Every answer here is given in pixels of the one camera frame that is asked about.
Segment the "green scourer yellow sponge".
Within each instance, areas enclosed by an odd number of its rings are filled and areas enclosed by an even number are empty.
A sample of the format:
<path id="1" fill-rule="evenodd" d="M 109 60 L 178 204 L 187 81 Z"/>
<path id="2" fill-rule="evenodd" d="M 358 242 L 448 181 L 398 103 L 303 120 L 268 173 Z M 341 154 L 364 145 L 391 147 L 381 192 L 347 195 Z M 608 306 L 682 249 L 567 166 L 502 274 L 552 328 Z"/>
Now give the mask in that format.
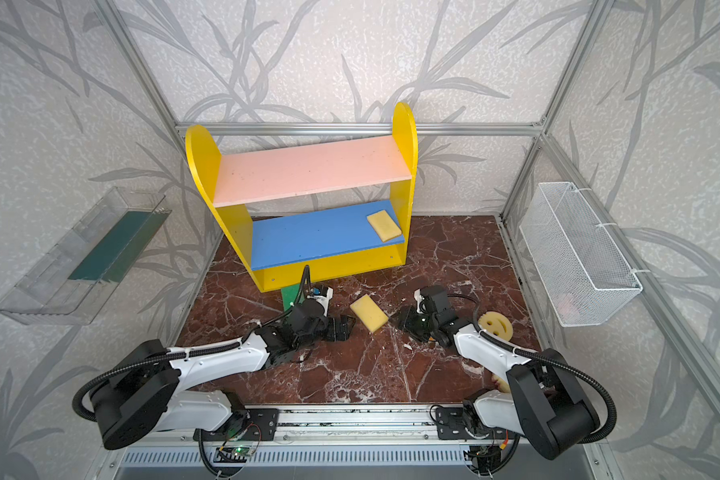
<path id="1" fill-rule="evenodd" d="M 299 285 L 291 285 L 280 290 L 283 308 L 290 310 L 294 304 L 300 304 L 305 298 L 304 289 Z"/>

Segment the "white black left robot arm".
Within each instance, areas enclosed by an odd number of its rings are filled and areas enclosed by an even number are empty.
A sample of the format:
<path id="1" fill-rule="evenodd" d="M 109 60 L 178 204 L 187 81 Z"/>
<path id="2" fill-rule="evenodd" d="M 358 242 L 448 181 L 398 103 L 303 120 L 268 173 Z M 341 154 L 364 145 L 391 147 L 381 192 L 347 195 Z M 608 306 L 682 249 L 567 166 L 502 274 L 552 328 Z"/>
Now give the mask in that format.
<path id="1" fill-rule="evenodd" d="M 327 305 L 324 297 L 308 298 L 283 317 L 229 341 L 186 348 L 145 341 L 115 368 L 85 383 L 74 394 L 72 409 L 97 424 L 108 450 L 155 431 L 217 432 L 245 409 L 229 394 L 200 392 L 198 386 L 291 363 L 318 342 L 348 340 L 355 318 L 330 316 Z"/>

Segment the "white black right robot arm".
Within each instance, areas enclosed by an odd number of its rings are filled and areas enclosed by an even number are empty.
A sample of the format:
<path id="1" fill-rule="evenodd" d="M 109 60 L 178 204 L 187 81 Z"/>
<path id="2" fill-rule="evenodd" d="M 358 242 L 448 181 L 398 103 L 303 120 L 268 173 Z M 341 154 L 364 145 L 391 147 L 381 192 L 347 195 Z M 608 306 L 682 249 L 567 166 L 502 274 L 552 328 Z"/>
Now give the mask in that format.
<path id="1" fill-rule="evenodd" d="M 498 380 L 459 408 L 435 408 L 432 419 L 445 429 L 440 438 L 483 440 L 501 430 L 527 439 L 552 460 L 575 445 L 610 435 L 617 409 L 597 380 L 554 349 L 534 351 L 512 343 L 509 321 L 496 312 L 475 309 L 470 317 L 459 315 L 451 303 L 456 297 L 440 285 L 424 287 L 391 320 L 413 340 L 451 349 Z"/>

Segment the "yellow smiley face sponge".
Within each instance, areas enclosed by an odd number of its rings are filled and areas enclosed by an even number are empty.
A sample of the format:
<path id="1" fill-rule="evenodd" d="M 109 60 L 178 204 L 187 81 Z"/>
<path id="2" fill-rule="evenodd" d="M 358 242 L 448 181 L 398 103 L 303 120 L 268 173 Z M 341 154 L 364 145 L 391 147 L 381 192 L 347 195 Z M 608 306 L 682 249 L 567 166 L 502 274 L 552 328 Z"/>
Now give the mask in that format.
<path id="1" fill-rule="evenodd" d="M 514 333 L 511 321 L 505 315 L 495 311 L 482 314 L 478 319 L 478 325 L 482 330 L 505 341 L 510 341 Z"/>

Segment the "green scouring pad in bin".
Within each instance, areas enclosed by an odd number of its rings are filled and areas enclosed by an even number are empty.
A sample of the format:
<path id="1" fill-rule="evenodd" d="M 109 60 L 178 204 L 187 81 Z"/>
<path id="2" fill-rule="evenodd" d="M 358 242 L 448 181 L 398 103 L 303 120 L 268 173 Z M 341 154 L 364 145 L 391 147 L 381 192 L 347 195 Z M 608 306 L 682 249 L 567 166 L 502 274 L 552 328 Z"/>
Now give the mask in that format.
<path id="1" fill-rule="evenodd" d="M 121 282 L 169 215 L 169 210 L 127 211 L 68 279 Z"/>

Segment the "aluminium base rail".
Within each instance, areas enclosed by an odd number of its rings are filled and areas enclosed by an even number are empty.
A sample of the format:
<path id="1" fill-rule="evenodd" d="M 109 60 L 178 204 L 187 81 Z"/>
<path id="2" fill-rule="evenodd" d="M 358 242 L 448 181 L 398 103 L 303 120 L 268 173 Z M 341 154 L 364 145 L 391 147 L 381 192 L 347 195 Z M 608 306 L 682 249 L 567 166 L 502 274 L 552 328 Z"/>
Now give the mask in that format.
<path id="1" fill-rule="evenodd" d="M 229 440 L 190 430 L 151 434 L 104 455 L 96 479 L 126 469 L 203 468 L 229 477 L 255 467 L 461 466 L 481 471 L 529 446 L 508 422 L 468 431 L 458 404 L 256 405 Z"/>

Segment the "clear plastic wall bin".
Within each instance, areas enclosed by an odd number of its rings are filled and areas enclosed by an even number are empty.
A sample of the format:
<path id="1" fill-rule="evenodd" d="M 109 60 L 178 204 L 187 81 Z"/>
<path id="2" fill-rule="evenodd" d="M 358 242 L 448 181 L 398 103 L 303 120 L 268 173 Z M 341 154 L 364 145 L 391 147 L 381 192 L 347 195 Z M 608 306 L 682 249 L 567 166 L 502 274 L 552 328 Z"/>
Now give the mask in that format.
<path id="1" fill-rule="evenodd" d="M 162 193 L 112 187 L 0 299 L 23 325 L 88 325 L 171 213 Z"/>

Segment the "aluminium frame profiles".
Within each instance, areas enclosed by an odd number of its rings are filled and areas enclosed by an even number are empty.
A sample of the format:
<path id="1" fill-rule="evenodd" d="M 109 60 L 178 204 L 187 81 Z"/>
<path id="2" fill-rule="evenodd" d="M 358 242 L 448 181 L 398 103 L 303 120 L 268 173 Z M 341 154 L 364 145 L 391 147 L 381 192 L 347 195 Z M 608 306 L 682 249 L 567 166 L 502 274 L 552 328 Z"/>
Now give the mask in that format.
<path id="1" fill-rule="evenodd" d="M 522 184 L 537 157 L 544 151 L 558 171 L 579 188 L 585 189 L 587 182 L 578 169 L 572 165 L 559 142 L 551 133 L 555 120 L 580 74 L 587 56 L 605 27 L 607 17 L 614 8 L 612 1 L 592 1 L 588 5 L 582 30 L 576 40 L 573 52 L 567 61 L 562 76 L 554 90 L 544 116 L 531 123 L 423 123 L 418 130 L 425 136 L 525 136 L 533 138 L 531 151 L 523 164 L 516 182 Z M 131 36 L 123 15 L 113 1 L 96 1 L 93 4 L 97 22 L 114 39 L 121 54 L 136 76 L 142 90 L 166 129 L 169 140 L 177 149 L 183 149 L 183 125 L 169 110 L 156 80 L 147 67 L 136 41 Z M 320 122 L 256 122 L 256 123 L 211 123 L 209 129 L 219 136 L 379 136 L 391 131 L 388 122 L 382 123 L 320 123 Z M 646 261 L 633 248 L 624 230 L 614 229 L 612 238 L 624 254 L 628 264 L 635 267 L 643 281 L 641 300 L 651 315 L 666 343 L 674 350 L 689 377 L 708 403 L 709 408 L 720 420 L 720 366 L 713 355 L 702 345 L 690 325 L 682 318 L 667 291 L 662 287 L 659 276 L 649 269 Z"/>

